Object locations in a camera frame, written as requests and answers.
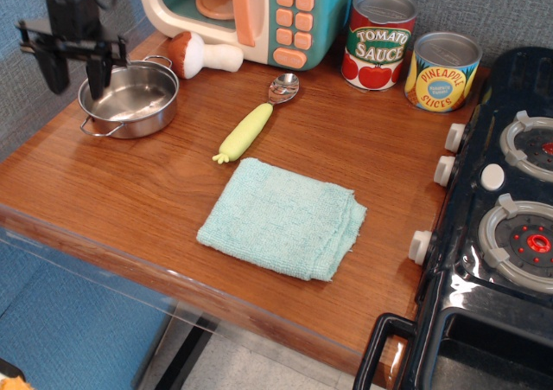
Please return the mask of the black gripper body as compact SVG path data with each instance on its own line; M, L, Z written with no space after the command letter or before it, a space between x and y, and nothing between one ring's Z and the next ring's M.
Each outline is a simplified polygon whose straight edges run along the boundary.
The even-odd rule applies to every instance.
M104 59L117 66L125 66L128 62L126 40L102 25L80 38L55 34L47 18L20 20L16 28L21 34L20 49L37 60Z

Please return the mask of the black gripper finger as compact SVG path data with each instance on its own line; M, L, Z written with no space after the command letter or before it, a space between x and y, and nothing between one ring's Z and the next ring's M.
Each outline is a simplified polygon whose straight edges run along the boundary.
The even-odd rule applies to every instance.
M67 60L58 53L42 49L35 51L35 58L49 90L56 95L62 94L69 85Z
M103 96L104 89L111 82L112 61L109 58L90 59L86 62L86 73L93 100Z

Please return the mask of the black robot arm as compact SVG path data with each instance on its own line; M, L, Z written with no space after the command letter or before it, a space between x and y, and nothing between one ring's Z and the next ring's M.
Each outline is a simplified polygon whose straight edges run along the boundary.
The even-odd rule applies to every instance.
M55 94L69 86L68 62L82 61L92 99L103 97L115 66L128 64L126 40L100 21L101 10L111 10L117 0L45 0L48 16L20 20L20 49L32 54L48 88Z

